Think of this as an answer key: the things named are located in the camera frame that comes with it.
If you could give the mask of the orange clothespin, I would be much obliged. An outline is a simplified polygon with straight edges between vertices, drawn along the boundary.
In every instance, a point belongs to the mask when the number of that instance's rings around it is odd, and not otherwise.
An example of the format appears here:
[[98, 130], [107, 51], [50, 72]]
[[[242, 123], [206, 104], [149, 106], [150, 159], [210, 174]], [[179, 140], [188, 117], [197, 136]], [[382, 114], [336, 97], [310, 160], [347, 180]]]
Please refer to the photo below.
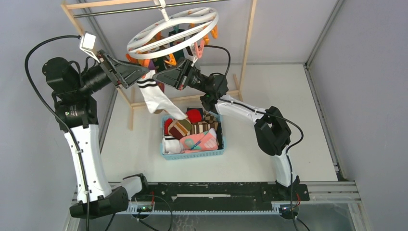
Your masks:
[[177, 64], [177, 60], [175, 59], [175, 56], [172, 53], [165, 56], [164, 62], [171, 66], [175, 66]]

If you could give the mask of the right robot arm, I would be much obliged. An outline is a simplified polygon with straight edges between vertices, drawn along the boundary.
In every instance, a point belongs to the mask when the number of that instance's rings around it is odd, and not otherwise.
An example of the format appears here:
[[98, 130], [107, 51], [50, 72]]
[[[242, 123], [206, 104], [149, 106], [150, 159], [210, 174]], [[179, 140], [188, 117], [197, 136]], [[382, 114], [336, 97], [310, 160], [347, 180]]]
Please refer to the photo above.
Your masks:
[[258, 108], [233, 98], [228, 94], [228, 81], [224, 74], [206, 76], [192, 61], [184, 58], [176, 66], [154, 74], [153, 79], [177, 90], [190, 87], [201, 91], [204, 95], [200, 100], [205, 110], [252, 123], [259, 148], [273, 158], [280, 198], [291, 200], [296, 196], [297, 187], [293, 184], [296, 177], [287, 155], [292, 132], [278, 108]]

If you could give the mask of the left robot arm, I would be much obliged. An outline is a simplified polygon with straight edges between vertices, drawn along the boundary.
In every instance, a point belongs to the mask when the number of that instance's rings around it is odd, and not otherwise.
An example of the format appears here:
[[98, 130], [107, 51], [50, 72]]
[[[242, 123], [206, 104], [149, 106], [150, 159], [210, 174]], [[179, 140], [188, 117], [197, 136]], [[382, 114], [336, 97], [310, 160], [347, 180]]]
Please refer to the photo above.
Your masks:
[[93, 93], [109, 84], [130, 87], [149, 72], [138, 64], [117, 60], [104, 51], [97, 64], [85, 71], [62, 57], [48, 60], [42, 67], [52, 88], [54, 111], [70, 147], [77, 179], [76, 203], [70, 207], [74, 218], [95, 219], [127, 210], [132, 197], [146, 200], [150, 187], [142, 174], [111, 186], [103, 169], [99, 146], [97, 103]]

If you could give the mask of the white black striped sock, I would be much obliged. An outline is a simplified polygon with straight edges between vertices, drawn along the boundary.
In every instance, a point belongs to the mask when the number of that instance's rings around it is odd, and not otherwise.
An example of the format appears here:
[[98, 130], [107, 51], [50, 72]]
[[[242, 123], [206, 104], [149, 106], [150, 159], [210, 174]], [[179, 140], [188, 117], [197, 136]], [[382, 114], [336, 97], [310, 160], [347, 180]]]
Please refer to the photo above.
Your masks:
[[177, 120], [184, 120], [187, 116], [161, 91], [158, 83], [153, 79], [155, 70], [150, 70], [145, 76], [137, 80], [144, 101], [151, 114], [164, 110]]

